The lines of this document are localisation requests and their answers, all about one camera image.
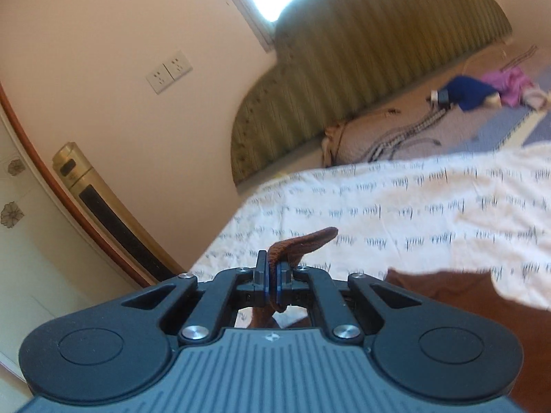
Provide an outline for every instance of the pink cloth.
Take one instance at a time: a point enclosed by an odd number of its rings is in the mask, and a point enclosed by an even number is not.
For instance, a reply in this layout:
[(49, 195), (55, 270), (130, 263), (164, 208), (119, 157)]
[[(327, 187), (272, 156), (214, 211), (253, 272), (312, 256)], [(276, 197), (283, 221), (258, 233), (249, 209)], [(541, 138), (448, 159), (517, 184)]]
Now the pink cloth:
[(532, 80), (518, 66), (486, 73), (480, 80), (498, 90), (501, 102), (510, 107), (518, 107), (521, 104), (522, 90), (534, 86)]

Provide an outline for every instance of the power socket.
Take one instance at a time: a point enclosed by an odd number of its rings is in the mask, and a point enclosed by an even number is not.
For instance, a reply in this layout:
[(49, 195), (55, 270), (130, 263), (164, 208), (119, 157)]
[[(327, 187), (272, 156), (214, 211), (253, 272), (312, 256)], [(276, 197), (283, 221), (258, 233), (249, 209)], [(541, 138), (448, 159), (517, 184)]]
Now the power socket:
[(146, 77), (147, 81), (155, 90), (155, 93), (161, 93), (165, 88), (174, 82), (169, 70), (164, 65), (159, 65), (155, 70), (149, 73)]
[(175, 52), (163, 62), (163, 65), (169, 70), (174, 80), (179, 79), (194, 69), (181, 51)]

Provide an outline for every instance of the white bedsheet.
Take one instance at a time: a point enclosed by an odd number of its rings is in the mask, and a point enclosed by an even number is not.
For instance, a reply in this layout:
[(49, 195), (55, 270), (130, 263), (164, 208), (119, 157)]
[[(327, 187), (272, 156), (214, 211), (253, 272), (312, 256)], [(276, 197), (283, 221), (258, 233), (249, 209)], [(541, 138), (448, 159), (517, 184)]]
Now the white bedsheet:
[[(302, 263), (334, 279), (441, 269), (491, 271), (503, 296), (549, 308), (551, 145), (304, 171), (260, 187), (192, 267), (199, 281), (254, 267), (258, 250), (339, 228)], [(295, 308), (280, 324), (302, 316)], [(237, 327), (250, 311), (240, 312)]]

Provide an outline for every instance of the brown towel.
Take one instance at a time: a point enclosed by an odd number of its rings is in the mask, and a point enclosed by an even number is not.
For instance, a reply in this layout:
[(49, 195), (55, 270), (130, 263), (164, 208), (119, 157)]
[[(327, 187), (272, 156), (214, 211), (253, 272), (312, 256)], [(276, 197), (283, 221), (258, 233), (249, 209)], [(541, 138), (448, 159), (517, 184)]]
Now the brown towel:
[(524, 364), (511, 398), (529, 413), (551, 412), (550, 311), (501, 298), (494, 289), (489, 273), (404, 275), (389, 270), (386, 281), (497, 321), (513, 331), (524, 348)]
[(252, 318), (249, 328), (274, 327), (276, 322), (272, 315), (276, 312), (285, 311), (286, 307), (278, 306), (276, 303), (276, 265), (280, 262), (287, 262), (291, 269), (296, 267), (306, 253), (312, 253), (324, 246), (327, 242), (337, 237), (338, 230), (335, 227), (328, 227), (304, 236), (291, 237), (284, 241), (274, 243), (268, 248), (268, 266), (270, 272), (270, 302), (263, 308), (253, 307)]

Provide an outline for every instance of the blue cloth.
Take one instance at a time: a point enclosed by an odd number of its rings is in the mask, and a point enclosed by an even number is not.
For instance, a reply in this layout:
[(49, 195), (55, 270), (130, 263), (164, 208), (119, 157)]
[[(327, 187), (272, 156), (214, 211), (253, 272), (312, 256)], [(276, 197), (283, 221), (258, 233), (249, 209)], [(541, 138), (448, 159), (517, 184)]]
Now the blue cloth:
[(459, 104), (464, 112), (481, 106), (488, 96), (498, 93), (491, 85), (469, 76), (456, 76), (443, 89), (448, 90), (450, 102)]

